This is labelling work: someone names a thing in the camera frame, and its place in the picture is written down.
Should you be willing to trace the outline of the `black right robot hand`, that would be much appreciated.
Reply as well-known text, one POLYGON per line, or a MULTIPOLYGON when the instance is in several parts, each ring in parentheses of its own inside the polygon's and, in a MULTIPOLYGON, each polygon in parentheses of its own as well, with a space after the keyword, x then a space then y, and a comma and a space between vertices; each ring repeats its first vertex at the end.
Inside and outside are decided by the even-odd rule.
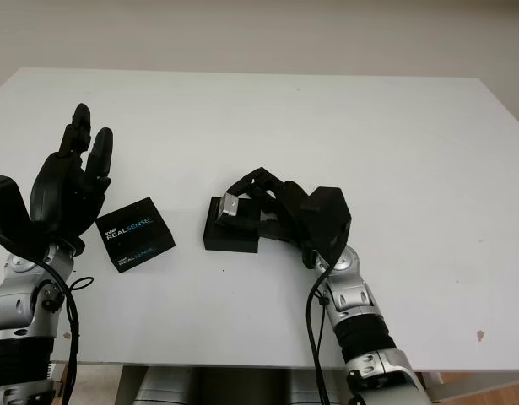
POLYGON ((246 194, 272 219, 246 219, 236 214, 221 213, 217 223, 236 230, 252 231, 271 240, 281 240, 297 246, 304 262, 314 257, 304 226, 300 222, 300 205, 308 198, 306 192, 293 181, 281 181, 260 167, 243 176, 227 191, 227 196, 246 194))

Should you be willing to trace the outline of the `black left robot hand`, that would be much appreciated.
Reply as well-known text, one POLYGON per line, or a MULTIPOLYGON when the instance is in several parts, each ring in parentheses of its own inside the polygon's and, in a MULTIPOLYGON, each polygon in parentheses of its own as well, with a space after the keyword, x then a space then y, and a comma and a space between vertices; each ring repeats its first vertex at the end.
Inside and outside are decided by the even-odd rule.
POLYGON ((83 253, 81 235, 95 222, 111 184, 113 132, 103 127, 90 136, 89 107, 77 105, 58 151, 50 154, 35 178, 30 217, 41 232, 75 256, 83 253))

